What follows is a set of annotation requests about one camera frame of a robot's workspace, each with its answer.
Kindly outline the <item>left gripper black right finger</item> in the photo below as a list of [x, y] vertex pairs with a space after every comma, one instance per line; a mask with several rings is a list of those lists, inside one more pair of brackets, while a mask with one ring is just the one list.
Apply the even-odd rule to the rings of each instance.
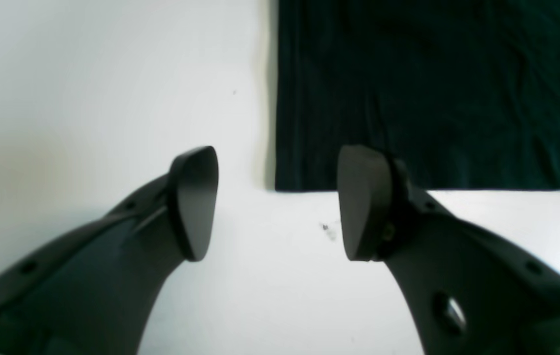
[[560, 274], [458, 218], [413, 185], [402, 160], [341, 148], [337, 191], [346, 256], [382, 261], [427, 355], [560, 355]]

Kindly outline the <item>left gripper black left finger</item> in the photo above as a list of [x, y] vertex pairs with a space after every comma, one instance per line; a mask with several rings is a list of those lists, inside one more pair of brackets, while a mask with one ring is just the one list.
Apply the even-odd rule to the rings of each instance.
[[0, 273], [0, 355], [135, 355], [169, 275], [206, 256], [219, 182], [215, 149]]

